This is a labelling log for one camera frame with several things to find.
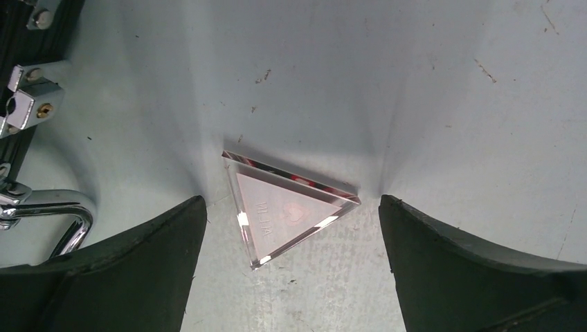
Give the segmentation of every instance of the chrome handle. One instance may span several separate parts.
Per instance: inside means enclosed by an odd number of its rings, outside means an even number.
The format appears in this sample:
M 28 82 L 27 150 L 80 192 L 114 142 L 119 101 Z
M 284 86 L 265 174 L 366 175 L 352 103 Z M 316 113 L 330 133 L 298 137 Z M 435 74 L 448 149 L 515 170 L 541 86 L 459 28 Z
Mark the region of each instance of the chrome handle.
M 0 165 L 0 170 L 8 167 Z M 94 225 L 96 205 L 86 195 L 75 190 L 31 190 L 29 187 L 0 178 L 0 230 L 8 230 L 20 218 L 31 216 L 69 215 L 75 218 L 49 256 L 77 250 Z

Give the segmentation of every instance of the metal bracket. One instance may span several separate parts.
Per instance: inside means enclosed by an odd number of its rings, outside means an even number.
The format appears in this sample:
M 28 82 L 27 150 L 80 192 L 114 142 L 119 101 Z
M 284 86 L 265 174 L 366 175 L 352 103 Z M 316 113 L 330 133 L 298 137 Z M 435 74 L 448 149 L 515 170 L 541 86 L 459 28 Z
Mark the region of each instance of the metal bracket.
M 56 83 L 65 76 L 65 61 L 15 66 L 8 81 L 14 94 L 0 116 L 0 138 L 51 119 L 61 106 L 65 91 Z
M 29 30 L 46 30 L 51 27 L 53 18 L 61 0 L 21 0 L 27 5 L 33 6 L 33 12 L 28 18 L 26 28 Z

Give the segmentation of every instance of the transparent triangular prism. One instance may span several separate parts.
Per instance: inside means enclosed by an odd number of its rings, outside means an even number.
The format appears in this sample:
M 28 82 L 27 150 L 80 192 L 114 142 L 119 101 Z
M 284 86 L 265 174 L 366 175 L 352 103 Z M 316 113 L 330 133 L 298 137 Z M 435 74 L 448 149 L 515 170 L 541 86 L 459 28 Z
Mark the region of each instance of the transparent triangular prism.
M 256 269 L 337 220 L 359 198 L 282 169 L 225 151 L 237 220 Z

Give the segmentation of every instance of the metal latch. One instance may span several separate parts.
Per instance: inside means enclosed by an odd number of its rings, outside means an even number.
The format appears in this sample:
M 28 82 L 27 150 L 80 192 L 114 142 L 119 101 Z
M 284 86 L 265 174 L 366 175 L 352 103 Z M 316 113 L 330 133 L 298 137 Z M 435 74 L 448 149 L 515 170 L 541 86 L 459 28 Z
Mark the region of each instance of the metal latch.
M 61 106 L 65 91 L 56 83 L 65 75 L 65 61 L 15 66 L 8 82 L 14 92 L 0 116 L 0 138 L 51 119 Z
M 28 18 L 26 28 L 29 30 L 46 30 L 51 27 L 53 18 L 61 0 L 21 0 L 22 2 L 30 5 L 33 8 L 33 12 Z

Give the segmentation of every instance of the gray surface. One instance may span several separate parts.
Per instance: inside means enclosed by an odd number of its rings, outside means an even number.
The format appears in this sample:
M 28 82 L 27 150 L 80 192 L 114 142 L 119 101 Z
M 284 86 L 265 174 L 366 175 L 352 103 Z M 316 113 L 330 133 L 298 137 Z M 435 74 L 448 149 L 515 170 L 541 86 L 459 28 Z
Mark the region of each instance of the gray surface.
M 401 331 L 382 193 L 587 263 L 586 20 L 580 0 L 88 1 L 21 180 L 95 196 L 90 243 L 203 194 L 184 331 Z M 250 273 L 220 158 L 238 140 L 363 205 Z M 47 234 L 25 229 L 0 245 Z M 0 261 L 34 259 L 19 245 Z

